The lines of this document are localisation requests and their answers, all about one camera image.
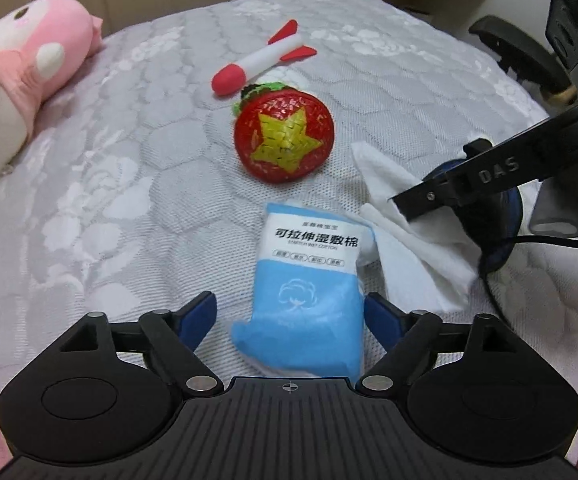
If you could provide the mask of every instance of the metal screw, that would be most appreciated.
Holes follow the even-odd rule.
[[[218,381],[208,375],[197,375],[187,381],[187,387],[196,392],[208,392],[217,385]]]
[[[363,379],[363,386],[367,388],[367,390],[384,392],[393,386],[393,381],[384,375],[370,375]]]

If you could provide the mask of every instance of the plush toy ear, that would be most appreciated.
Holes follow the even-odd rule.
[[[102,47],[102,18],[91,16],[93,24],[93,38],[91,40],[91,47],[89,47],[88,56],[93,56]]]

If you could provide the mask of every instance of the cotton logo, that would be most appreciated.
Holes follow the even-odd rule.
[[[311,282],[305,282],[297,278],[289,280],[280,287],[278,301],[282,304],[290,304],[291,309],[315,306],[318,301],[316,286]]]

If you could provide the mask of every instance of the wet cotton package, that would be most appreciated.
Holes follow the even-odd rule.
[[[267,205],[249,322],[236,348],[265,375],[361,375],[363,295],[356,264],[371,230],[343,216]]]

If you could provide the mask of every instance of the stuffed animal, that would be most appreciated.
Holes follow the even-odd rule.
[[[101,25],[76,0],[35,0],[0,19],[0,172],[32,139],[40,104],[100,49]]]

